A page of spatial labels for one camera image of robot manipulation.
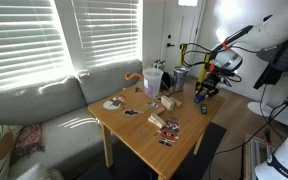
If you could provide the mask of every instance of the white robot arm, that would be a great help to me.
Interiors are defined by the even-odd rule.
[[[234,71],[243,59],[229,48],[234,43],[242,42],[263,49],[274,48],[288,40],[288,7],[271,16],[261,25],[247,26],[228,37],[224,43],[217,45],[211,52],[222,69]],[[259,180],[288,179],[288,138],[266,162],[255,168]]]

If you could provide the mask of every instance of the cup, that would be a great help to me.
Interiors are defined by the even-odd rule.
[[[173,92],[183,90],[185,76],[190,71],[188,67],[185,66],[175,66],[174,68],[174,85],[173,85]]]
[[[160,91],[163,71],[156,68],[143,70],[144,91],[147,96],[156,97]]]

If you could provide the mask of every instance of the window blind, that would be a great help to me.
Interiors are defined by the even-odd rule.
[[[141,59],[139,0],[72,0],[87,67]]]
[[[0,0],[0,90],[70,72],[63,38],[52,0]]]

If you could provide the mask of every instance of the wooden table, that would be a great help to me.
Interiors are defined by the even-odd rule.
[[[108,110],[103,104],[113,97],[125,97],[123,109]],[[145,96],[143,83],[135,84],[106,99],[96,102],[88,110],[98,118],[103,126],[103,142],[106,166],[113,165],[111,132],[113,132],[126,146],[150,166],[158,175],[158,179],[170,179],[180,166],[186,155],[194,147],[197,154],[205,129],[224,102],[224,98],[213,96],[203,101],[208,113],[200,112],[200,104],[194,103],[194,87],[184,85],[184,90],[171,94],[170,97],[182,102],[180,107],[175,106],[172,111],[164,111],[159,116],[162,119],[175,117],[179,121],[179,139],[171,146],[159,143],[161,136],[159,128],[148,121],[148,117],[156,108],[147,106],[148,102],[162,104],[155,99]],[[136,116],[127,116],[125,110],[133,109],[141,112]]]

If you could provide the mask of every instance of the gray couch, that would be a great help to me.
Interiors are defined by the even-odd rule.
[[[0,124],[41,123],[45,152],[35,152],[10,167],[16,178],[37,162],[62,174],[103,151],[101,127],[87,105],[136,83],[126,72],[142,73],[141,61],[117,63],[63,79],[0,93]]]

